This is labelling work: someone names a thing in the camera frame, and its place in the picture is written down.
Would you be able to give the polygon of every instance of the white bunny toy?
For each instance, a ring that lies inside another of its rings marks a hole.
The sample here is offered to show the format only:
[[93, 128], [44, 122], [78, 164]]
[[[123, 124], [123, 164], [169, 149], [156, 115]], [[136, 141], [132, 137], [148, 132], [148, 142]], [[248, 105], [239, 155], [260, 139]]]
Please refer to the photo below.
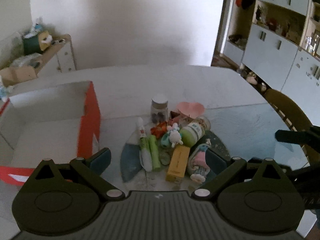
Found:
[[180, 128], [176, 122], [173, 123], [172, 126], [167, 126], [167, 130], [169, 133], [169, 141], [172, 143], [172, 148], [174, 148], [177, 144], [183, 144], [183, 141], [181, 140], [181, 134], [179, 133]]

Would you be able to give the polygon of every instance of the orange carton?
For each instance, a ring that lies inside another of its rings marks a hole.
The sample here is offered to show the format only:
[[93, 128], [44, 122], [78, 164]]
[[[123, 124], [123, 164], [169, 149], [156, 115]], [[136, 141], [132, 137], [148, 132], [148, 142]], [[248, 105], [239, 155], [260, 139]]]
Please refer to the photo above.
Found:
[[177, 145], [174, 149], [165, 180], [180, 183], [186, 171], [190, 148]]

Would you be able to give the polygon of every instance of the table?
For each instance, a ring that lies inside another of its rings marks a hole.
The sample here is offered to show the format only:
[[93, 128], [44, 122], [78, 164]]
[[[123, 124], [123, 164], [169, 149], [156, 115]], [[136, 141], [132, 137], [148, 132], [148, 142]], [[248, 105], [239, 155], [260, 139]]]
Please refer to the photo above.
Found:
[[[165, 168], [158, 174], [146, 174], [142, 170], [132, 181], [122, 182], [119, 165], [122, 148], [136, 130], [137, 116], [142, 116], [145, 122], [149, 120], [151, 99], [157, 93], [168, 97], [169, 109], [181, 101], [203, 104], [205, 115], [212, 123], [211, 130], [231, 156], [246, 160], [252, 156], [271, 157], [293, 169], [307, 163], [299, 146], [275, 140], [274, 133], [287, 126], [265, 99], [231, 69], [184, 65], [85, 69], [18, 84], [13, 94], [83, 80], [93, 81], [100, 106], [103, 119], [100, 147], [108, 147], [112, 152], [111, 165], [102, 177], [125, 193], [129, 190], [193, 191], [197, 187], [191, 181], [184, 181], [180, 186], [166, 182]], [[14, 195], [7, 197], [10, 201], [13, 198]]]

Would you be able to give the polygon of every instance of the green tube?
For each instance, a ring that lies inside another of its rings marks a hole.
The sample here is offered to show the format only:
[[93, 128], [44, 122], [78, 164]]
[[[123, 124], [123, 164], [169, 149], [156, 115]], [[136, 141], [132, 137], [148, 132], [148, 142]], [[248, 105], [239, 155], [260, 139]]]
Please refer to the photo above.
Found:
[[153, 168], [152, 170], [159, 171], [161, 168], [161, 164], [159, 161], [157, 139], [154, 135], [151, 135], [149, 137], [149, 145], [150, 145], [151, 158], [152, 158], [152, 168]]

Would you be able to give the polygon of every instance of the chair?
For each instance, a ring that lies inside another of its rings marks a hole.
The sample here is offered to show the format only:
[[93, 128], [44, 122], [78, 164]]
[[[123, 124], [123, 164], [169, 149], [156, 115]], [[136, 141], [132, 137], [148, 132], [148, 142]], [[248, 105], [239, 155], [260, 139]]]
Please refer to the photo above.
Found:
[[[312, 126], [312, 123], [300, 107], [286, 95], [277, 90], [268, 89], [264, 97], [282, 117], [282, 120], [290, 130], [308, 130]], [[310, 164], [320, 161], [320, 154], [309, 145], [301, 145], [301, 147]]]

